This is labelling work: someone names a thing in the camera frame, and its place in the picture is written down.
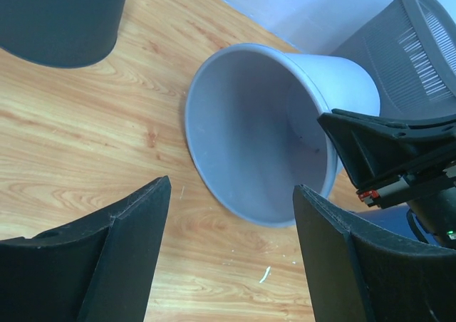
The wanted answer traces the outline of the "dark grey cylindrical bin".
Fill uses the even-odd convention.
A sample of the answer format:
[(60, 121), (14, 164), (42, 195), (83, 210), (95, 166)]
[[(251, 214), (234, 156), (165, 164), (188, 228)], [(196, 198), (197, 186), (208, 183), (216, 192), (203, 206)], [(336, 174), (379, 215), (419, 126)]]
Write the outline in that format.
[(1, 47), (55, 68), (103, 60), (115, 47), (125, 0), (1, 0)]

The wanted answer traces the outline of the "blue plastic bucket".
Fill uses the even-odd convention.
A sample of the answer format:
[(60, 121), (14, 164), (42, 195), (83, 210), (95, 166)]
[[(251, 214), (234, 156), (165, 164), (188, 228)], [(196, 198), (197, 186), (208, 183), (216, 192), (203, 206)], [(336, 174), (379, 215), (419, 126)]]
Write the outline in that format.
[(455, 252), (455, 205), (430, 197), (407, 206), (359, 212), (387, 236), (389, 249), (400, 253)]

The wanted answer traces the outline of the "grey mesh square bin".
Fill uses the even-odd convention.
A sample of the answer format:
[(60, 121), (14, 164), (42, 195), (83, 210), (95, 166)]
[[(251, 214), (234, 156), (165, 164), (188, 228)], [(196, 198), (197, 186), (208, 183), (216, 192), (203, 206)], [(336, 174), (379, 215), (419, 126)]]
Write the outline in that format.
[(368, 72), (384, 118), (455, 114), (455, 22), (438, 0), (393, 0), (332, 54)]

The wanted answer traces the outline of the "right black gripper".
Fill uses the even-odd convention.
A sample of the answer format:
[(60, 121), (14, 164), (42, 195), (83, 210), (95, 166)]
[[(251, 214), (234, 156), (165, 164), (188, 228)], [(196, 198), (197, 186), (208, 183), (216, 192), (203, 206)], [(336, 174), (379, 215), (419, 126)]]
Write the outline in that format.
[(418, 240), (425, 241), (420, 224), (441, 246), (455, 246), (454, 115), (404, 120), (333, 109), (317, 121), (362, 202), (406, 203)]

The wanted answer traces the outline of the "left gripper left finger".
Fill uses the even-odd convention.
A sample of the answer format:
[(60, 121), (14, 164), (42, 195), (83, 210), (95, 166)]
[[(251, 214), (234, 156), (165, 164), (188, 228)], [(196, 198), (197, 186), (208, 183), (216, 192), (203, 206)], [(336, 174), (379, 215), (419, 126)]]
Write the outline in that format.
[(1, 242), (3, 321), (143, 321), (171, 184), (127, 197), (27, 239)]

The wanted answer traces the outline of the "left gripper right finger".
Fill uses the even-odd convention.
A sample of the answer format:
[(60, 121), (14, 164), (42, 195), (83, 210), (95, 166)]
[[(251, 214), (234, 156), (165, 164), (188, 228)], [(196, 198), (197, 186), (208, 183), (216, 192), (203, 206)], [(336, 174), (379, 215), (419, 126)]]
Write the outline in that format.
[(455, 250), (393, 233), (294, 188), (316, 321), (454, 321)]

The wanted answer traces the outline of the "light grey round bin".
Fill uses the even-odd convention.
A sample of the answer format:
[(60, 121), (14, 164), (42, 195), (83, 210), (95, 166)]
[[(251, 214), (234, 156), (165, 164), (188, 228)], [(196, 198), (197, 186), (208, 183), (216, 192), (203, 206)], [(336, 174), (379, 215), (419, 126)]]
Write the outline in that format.
[(295, 186), (328, 196), (342, 169), (318, 123), (333, 109), (379, 115), (378, 89), (358, 64), (236, 44), (210, 56), (191, 82), (187, 145), (208, 190), (230, 212), (290, 227)]

